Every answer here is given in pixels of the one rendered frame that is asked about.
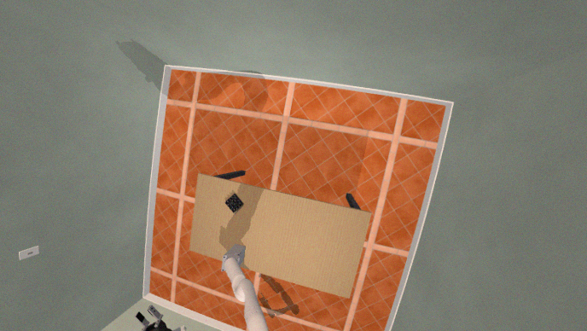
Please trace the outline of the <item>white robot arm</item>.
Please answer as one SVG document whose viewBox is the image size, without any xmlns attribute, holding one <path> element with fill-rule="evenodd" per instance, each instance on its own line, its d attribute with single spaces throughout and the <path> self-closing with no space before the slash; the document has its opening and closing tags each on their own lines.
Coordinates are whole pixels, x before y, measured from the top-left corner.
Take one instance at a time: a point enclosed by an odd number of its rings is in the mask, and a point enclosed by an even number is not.
<svg viewBox="0 0 587 331">
<path fill-rule="evenodd" d="M 228 258 L 224 262 L 224 268 L 230 278 L 235 297 L 241 302 L 245 300 L 244 317 L 248 330 L 269 331 L 264 313 L 261 310 L 255 293 L 254 285 L 245 277 L 236 259 Z"/>
</svg>

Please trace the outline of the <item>black knob box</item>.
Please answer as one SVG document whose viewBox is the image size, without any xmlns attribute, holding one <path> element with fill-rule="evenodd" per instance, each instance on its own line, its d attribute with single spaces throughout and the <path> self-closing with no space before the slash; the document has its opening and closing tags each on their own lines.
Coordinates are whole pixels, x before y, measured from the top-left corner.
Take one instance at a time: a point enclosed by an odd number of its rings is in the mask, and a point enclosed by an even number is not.
<svg viewBox="0 0 587 331">
<path fill-rule="evenodd" d="M 234 197 L 234 198 L 233 198 Z M 229 202 L 228 202 L 229 201 Z M 239 203 L 238 203 L 239 202 Z M 230 208 L 230 210 L 234 213 L 236 210 L 239 209 L 244 203 L 239 199 L 236 194 L 233 194 L 229 197 L 225 204 Z"/>
</svg>

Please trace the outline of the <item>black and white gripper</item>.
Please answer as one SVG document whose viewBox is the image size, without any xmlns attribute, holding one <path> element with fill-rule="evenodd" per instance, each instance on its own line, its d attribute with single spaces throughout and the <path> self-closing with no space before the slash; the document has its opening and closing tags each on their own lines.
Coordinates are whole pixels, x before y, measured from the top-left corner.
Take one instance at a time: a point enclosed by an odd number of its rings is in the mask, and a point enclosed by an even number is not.
<svg viewBox="0 0 587 331">
<path fill-rule="evenodd" d="M 161 320 L 163 315 L 160 314 L 152 305 L 149 306 L 148 312 L 157 319 L 157 322 L 149 325 L 149 321 L 140 312 L 138 312 L 135 315 L 135 318 L 143 325 L 142 331 L 186 331 L 186 327 L 184 326 L 174 330 L 167 328 L 166 324 Z"/>
</svg>

